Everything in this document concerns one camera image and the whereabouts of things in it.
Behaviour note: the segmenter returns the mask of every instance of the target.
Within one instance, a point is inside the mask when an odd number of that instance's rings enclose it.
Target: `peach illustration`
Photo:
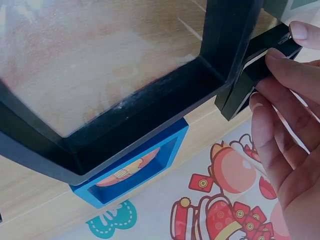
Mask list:
[[[213,145],[211,158],[211,172],[218,185],[229,193],[243,193],[255,183],[255,168],[224,142]]]
[[[144,168],[152,159],[154,159],[157,153],[160,151],[160,147],[156,148],[155,150],[149,152],[148,154],[144,155],[143,157],[139,158],[138,160],[130,163],[129,165],[125,166],[124,168],[120,169],[119,171],[115,172],[114,174],[106,177],[105,179],[99,181],[95,185],[98,187],[107,187],[114,184],[117,184],[130,176],[136,174],[142,168]]]

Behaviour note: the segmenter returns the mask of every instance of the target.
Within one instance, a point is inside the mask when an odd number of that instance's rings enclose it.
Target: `black plastic frame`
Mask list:
[[[0,154],[79,185],[238,79],[264,0],[208,0],[199,56],[62,138],[0,84]]]
[[[302,47],[290,38],[289,28],[280,24],[269,31],[255,37],[249,44],[242,62],[242,66],[261,55],[270,48],[280,50],[287,58],[295,59]],[[259,81],[271,75],[265,56],[251,63],[243,69],[238,80],[225,91],[218,94],[215,104],[222,115],[230,121],[237,114],[249,105],[250,95],[256,92],[256,85]]]

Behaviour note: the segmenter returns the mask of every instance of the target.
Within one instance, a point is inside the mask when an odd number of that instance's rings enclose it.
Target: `fingernail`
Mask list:
[[[291,34],[294,39],[306,40],[307,39],[307,28],[305,25],[298,21],[293,21],[290,24]]]
[[[286,59],[287,57],[280,52],[278,49],[270,48],[266,55],[268,58],[271,57],[273,59]]]
[[[254,112],[255,109],[257,109],[257,108],[259,108],[259,107],[263,107],[263,105],[262,105],[260,102],[256,103],[256,104],[253,105],[253,106],[250,106],[250,110],[251,110],[251,112]]]

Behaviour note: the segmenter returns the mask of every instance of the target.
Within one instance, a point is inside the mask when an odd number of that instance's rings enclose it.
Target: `black clip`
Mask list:
[[[290,59],[295,59],[302,49],[290,38],[289,28],[283,23],[253,38],[243,58],[240,77],[215,99],[228,121],[249,105],[250,95],[256,92],[255,86],[271,74],[263,55],[270,48],[280,50]]]

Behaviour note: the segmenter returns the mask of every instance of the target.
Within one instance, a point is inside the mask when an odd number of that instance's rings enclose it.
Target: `colorful poster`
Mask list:
[[[117,209],[57,240],[290,240],[250,132],[248,121]]]

